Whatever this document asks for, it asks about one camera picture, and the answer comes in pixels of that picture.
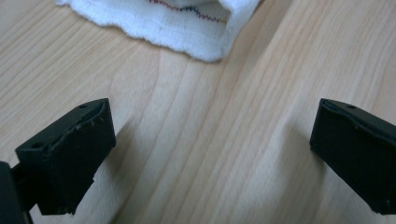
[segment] black plastic piece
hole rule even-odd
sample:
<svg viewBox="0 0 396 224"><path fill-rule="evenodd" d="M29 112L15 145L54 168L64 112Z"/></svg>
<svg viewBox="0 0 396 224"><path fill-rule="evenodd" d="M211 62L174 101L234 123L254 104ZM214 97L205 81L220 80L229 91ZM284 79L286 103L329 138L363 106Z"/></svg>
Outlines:
<svg viewBox="0 0 396 224"><path fill-rule="evenodd" d="M20 201L8 164L0 161L0 223L32 223Z"/></svg>
<svg viewBox="0 0 396 224"><path fill-rule="evenodd" d="M116 145L108 99L80 105L16 149L20 163L0 163L0 223L31 223L76 212L93 176Z"/></svg>
<svg viewBox="0 0 396 224"><path fill-rule="evenodd" d="M310 145L373 211L396 214L395 126L354 105L322 99Z"/></svg>

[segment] screw hole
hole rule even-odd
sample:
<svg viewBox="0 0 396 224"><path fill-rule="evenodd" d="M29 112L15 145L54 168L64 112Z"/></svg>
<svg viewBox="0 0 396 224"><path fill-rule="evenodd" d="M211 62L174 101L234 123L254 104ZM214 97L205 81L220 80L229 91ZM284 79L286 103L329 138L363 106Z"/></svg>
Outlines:
<svg viewBox="0 0 396 224"><path fill-rule="evenodd" d="M43 142L38 142L38 143L32 144L32 148L38 148L38 147L42 147L42 146L44 146Z"/></svg>

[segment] light wooden surface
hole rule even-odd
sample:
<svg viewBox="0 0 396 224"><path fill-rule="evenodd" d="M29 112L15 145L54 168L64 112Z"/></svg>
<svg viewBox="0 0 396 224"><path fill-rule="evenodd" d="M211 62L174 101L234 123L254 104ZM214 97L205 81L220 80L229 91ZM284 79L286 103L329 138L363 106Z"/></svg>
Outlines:
<svg viewBox="0 0 396 224"><path fill-rule="evenodd" d="M110 99L118 144L74 216L35 223L395 223L309 149L320 98L396 124L396 1L266 0L219 63L0 0L0 160Z"/></svg>

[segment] wooden table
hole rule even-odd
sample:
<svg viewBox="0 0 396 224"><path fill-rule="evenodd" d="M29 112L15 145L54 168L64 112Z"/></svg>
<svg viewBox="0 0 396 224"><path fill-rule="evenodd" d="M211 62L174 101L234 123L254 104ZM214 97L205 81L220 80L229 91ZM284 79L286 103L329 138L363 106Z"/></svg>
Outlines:
<svg viewBox="0 0 396 224"><path fill-rule="evenodd" d="M74 216L35 223L395 223L309 149L320 98L396 124L396 1L266 0L219 63L0 1L0 160L110 99L118 144Z"/></svg>

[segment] white towel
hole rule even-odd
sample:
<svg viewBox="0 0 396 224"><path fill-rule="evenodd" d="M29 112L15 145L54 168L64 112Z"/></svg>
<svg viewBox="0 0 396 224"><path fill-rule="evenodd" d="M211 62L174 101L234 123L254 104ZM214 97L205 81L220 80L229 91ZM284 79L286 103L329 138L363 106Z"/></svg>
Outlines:
<svg viewBox="0 0 396 224"><path fill-rule="evenodd" d="M231 50L259 0L56 0L100 26L214 62Z"/></svg>

